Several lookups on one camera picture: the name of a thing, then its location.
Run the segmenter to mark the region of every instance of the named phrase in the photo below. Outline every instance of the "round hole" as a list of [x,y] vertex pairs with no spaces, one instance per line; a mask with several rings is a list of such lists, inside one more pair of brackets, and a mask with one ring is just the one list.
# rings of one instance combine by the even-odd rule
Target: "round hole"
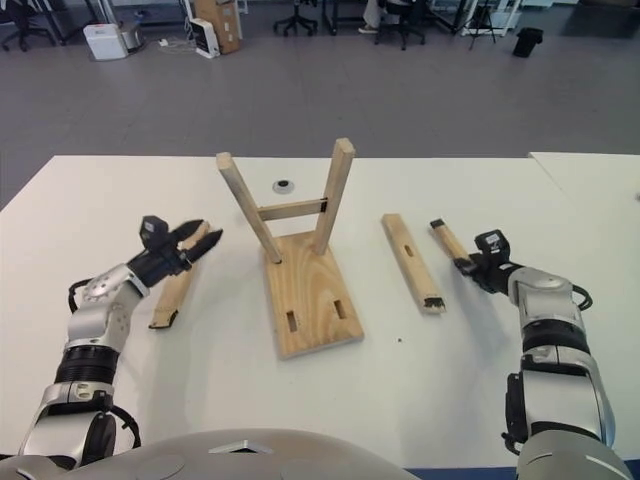
[[287,193],[293,192],[295,185],[291,180],[281,179],[277,180],[273,184],[273,191],[279,193],[280,195],[285,195]]

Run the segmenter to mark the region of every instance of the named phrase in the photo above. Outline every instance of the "wooden board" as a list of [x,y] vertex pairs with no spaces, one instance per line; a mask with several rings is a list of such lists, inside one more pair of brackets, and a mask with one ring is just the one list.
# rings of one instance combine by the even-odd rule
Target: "wooden board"
[[402,216],[398,213],[387,213],[382,216],[382,226],[420,310],[426,313],[444,312],[442,294],[433,281]]
[[277,237],[282,263],[265,258],[282,358],[364,337],[331,249],[316,255],[313,239],[314,232]]
[[[202,222],[195,233],[182,242],[180,248],[192,248],[207,233],[209,233],[209,224]],[[160,299],[153,311],[153,318],[149,328],[162,329],[173,325],[173,321],[178,315],[189,291],[195,269],[196,265],[194,264],[191,270],[184,271],[180,275],[171,276],[165,280]]]

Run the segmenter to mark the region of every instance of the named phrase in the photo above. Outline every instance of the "floor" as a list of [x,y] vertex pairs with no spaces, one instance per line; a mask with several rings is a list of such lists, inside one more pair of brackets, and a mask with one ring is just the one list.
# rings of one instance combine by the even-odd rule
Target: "floor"
[[289,12],[252,5],[242,49],[211,61],[150,43],[95,62],[82,37],[2,53],[0,208],[56,154],[313,157],[340,136],[363,157],[640,153],[638,23],[591,36],[583,18],[570,25],[574,9],[534,11],[520,25],[545,39],[522,59],[510,54],[515,35],[469,51],[468,37],[435,25],[404,52],[353,26],[274,36],[271,22]]

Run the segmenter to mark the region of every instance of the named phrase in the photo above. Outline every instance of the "cardboard box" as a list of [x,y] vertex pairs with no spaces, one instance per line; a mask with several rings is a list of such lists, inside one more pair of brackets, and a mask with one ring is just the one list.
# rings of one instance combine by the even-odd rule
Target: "cardboard box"
[[211,22],[218,38],[220,53],[235,52],[240,48],[238,16],[235,2],[218,3],[217,0],[195,0],[196,17]]

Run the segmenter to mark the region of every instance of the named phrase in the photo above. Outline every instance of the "office chair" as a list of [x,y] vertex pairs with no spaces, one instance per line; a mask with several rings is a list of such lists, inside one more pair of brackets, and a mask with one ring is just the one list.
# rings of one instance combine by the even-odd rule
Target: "office chair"
[[20,47],[20,50],[23,52],[29,50],[29,44],[26,41],[26,37],[30,35],[46,37],[49,39],[49,43],[51,43],[51,45],[55,45],[49,30],[38,27],[33,21],[33,17],[38,15],[38,12],[36,12],[34,8],[27,3],[27,1],[28,0],[7,0],[6,9],[2,13],[4,13],[8,20],[15,24],[18,31],[13,32],[2,40],[2,49],[5,52],[9,51],[9,46],[7,44],[16,37],[18,38],[18,46]]
[[[314,7],[318,6],[318,0],[303,0],[303,2],[306,4],[311,3]],[[291,29],[293,29],[297,34],[298,25],[302,25],[309,36],[318,32],[318,22],[300,15],[300,4],[303,2],[301,0],[293,0],[293,15],[285,18],[284,20],[278,20],[275,22],[273,24],[273,33],[278,33],[278,26],[280,25],[285,25],[284,30],[282,31],[282,35],[285,37],[289,36],[289,30]]]
[[422,20],[426,10],[426,0],[378,0],[378,6],[386,10],[389,15],[397,15],[398,23],[381,23],[376,33],[375,45],[380,43],[382,34],[386,32],[398,32],[402,39],[402,50],[407,49],[407,37],[410,33],[420,38],[420,45],[425,44],[425,36],[411,24],[417,24]]

